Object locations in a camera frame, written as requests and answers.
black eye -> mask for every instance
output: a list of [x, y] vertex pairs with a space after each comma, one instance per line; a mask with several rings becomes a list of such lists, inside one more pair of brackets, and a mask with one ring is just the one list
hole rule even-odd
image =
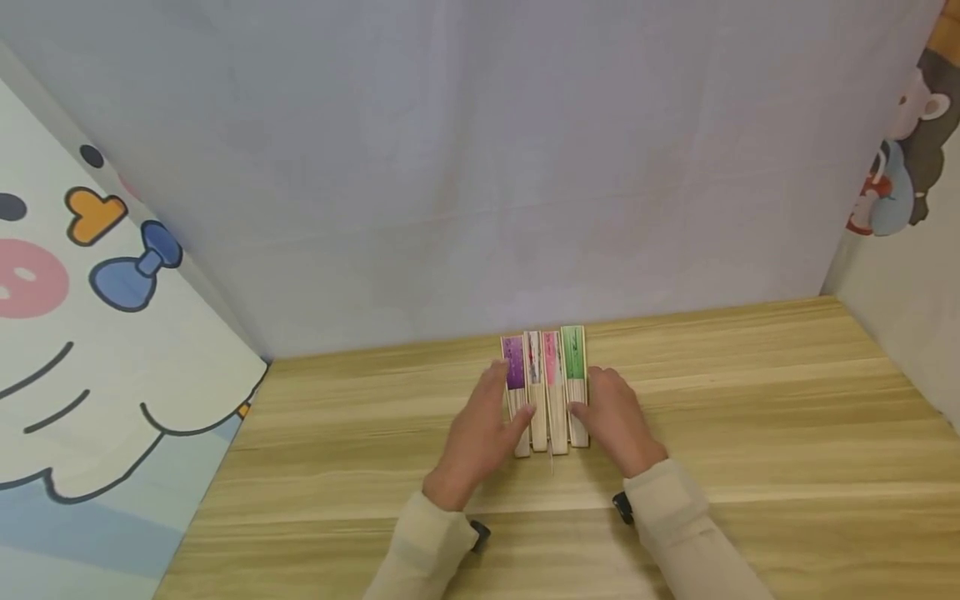
[[104, 166], [104, 156], [100, 154], [99, 150], [89, 144], [83, 144], [83, 146], [80, 147], [80, 156], [84, 158], [86, 164], [94, 169], [100, 169]]
[[25, 216], [27, 216], [27, 205], [22, 200], [13, 194], [0, 192], [0, 219], [19, 221]]

blue bow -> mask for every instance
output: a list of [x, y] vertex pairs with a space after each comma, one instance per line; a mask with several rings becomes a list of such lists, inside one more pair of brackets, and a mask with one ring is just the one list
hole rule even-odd
[[176, 269], [183, 249], [166, 227], [157, 221], [140, 226], [144, 252], [138, 258], [109, 258], [90, 271], [90, 287], [113, 308], [127, 313], [143, 310], [156, 291], [160, 269]]

pink pig nose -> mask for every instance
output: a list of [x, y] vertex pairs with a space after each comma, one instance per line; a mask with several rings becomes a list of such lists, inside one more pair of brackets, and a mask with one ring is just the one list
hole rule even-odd
[[55, 256], [37, 244], [0, 240], [0, 318], [31, 319], [66, 299], [70, 279]]

forearm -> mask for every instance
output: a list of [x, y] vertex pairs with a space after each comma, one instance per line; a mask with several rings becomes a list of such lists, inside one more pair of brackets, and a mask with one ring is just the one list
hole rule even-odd
[[390, 550], [364, 600], [437, 600], [477, 541], [463, 513], [437, 508], [421, 492], [400, 512]]
[[699, 486], [666, 460], [624, 482], [640, 541], [677, 600], [773, 600], [708, 513]]

left hand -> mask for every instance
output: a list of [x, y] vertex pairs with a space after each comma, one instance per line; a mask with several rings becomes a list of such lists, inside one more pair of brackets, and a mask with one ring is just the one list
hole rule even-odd
[[536, 406], [528, 404], [503, 422], [506, 361], [493, 361], [480, 375], [467, 406], [450, 424], [444, 454], [423, 479], [423, 495], [442, 510], [461, 512], [487, 477], [513, 456]]

